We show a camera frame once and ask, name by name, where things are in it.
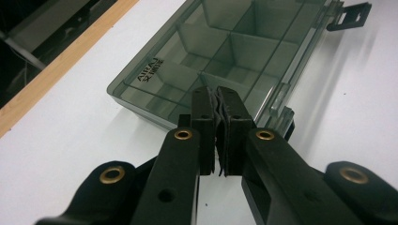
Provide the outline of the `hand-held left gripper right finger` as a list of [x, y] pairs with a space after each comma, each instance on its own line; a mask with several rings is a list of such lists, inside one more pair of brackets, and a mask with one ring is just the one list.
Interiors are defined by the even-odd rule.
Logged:
[[310, 167], [277, 131], [257, 127], [238, 93], [216, 89], [222, 120], [221, 166], [241, 175], [259, 225], [362, 225], [325, 176]]

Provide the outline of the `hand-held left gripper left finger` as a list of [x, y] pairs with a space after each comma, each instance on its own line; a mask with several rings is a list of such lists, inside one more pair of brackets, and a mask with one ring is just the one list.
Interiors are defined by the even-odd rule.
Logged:
[[207, 87], [191, 95], [191, 112], [179, 116], [159, 154], [138, 167], [140, 192], [130, 225], [195, 225], [199, 179], [214, 171], [214, 97]]

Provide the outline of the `grey metal stand frame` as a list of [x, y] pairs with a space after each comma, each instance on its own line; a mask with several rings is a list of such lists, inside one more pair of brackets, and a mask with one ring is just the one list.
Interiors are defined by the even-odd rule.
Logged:
[[34, 67], [46, 65], [32, 52], [90, 0], [48, 0], [9, 32], [0, 30], [0, 39]]

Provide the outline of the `clear grey plastic organizer box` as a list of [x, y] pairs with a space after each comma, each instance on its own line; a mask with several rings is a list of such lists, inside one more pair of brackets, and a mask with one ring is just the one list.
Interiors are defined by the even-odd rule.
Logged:
[[237, 92], [259, 127], [289, 137], [286, 102], [324, 31], [365, 25], [372, 6], [343, 0], [185, 0], [107, 88], [119, 104], [165, 128], [216, 130], [194, 91]]

